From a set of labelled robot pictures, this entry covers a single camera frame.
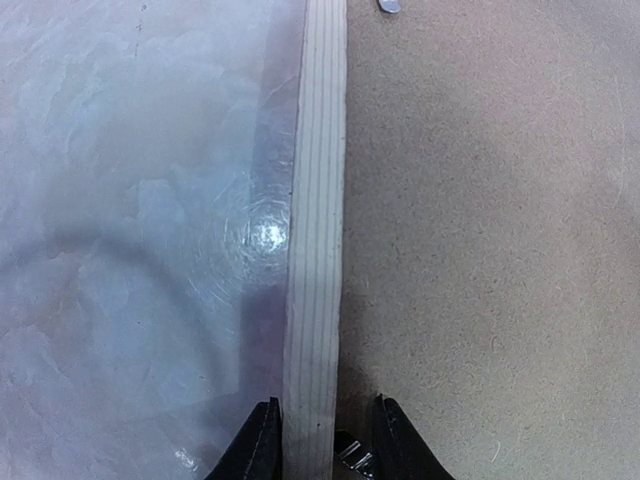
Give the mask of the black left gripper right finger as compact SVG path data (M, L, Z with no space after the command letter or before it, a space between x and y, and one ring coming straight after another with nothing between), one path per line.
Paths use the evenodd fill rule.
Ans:
M371 429L375 479L454 480L395 399L374 399Z

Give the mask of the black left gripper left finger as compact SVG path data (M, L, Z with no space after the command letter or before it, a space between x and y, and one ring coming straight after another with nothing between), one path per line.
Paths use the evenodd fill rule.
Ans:
M206 480L280 480L282 419L279 400L258 402Z

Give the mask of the brown cardboard backing board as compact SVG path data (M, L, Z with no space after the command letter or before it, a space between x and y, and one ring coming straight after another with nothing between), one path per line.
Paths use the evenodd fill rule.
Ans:
M639 475L639 5L348 5L337 426L459 479Z

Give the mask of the pink wooden picture frame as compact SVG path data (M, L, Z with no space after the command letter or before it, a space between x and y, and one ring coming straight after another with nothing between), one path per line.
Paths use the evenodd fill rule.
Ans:
M347 15L310 1L302 47L283 368L283 476L332 476L342 288Z

